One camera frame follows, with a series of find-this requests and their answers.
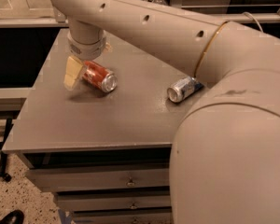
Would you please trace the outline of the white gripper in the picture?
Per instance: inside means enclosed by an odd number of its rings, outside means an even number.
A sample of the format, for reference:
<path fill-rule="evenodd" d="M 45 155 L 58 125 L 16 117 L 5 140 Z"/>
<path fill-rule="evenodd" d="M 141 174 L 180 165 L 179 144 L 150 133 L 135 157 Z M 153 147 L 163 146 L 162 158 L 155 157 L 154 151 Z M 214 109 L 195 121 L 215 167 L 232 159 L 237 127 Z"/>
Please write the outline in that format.
<path fill-rule="evenodd" d="M 72 91 L 86 71 L 86 66 L 81 60 L 91 61 L 103 53 L 106 45 L 106 33 L 105 31 L 100 32 L 98 40 L 90 44 L 77 42 L 71 33 L 67 34 L 67 39 L 68 47 L 73 55 L 67 59 L 63 84 L 69 91 Z"/>

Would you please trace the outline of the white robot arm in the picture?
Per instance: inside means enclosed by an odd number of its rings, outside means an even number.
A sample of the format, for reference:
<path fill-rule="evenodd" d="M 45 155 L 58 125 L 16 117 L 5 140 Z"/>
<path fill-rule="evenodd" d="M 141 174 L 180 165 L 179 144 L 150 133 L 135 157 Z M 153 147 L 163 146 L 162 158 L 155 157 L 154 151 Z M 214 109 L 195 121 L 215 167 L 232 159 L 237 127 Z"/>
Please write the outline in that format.
<path fill-rule="evenodd" d="M 170 159 L 174 224 L 280 224 L 280 39 L 141 0 L 50 0 L 77 43 L 93 25 L 197 78 Z"/>

